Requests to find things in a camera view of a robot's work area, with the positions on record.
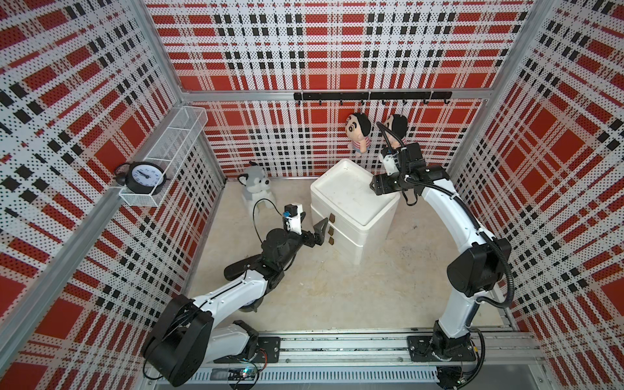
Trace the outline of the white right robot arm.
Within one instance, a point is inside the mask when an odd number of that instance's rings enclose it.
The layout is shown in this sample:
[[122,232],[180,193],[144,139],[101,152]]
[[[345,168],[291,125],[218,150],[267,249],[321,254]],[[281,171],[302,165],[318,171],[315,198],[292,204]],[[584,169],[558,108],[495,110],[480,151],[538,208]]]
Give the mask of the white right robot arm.
[[453,361],[471,347],[471,325],[481,305],[505,309],[513,303],[510,242],[478,221],[446,170],[426,164],[419,144],[385,147],[380,161],[385,171],[374,175],[371,190],[378,196],[412,192],[416,200],[426,201],[458,247],[458,257],[446,269],[453,291],[445,311],[434,324],[429,345],[416,349],[424,357]]

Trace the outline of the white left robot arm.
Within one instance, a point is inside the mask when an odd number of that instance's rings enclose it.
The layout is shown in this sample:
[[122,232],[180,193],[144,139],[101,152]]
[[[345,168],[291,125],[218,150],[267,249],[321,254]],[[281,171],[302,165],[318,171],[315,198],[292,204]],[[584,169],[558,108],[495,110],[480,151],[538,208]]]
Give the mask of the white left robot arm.
[[322,219],[313,231],[299,232],[286,217],[282,228],[268,232],[260,254],[227,267],[227,284],[194,298],[174,297],[141,348],[145,362],[174,387],[186,383],[206,362],[230,358],[251,364],[260,351],[258,332],[241,320],[227,327],[222,321],[238,310],[257,310],[282,281],[297,252],[323,244],[328,224]]

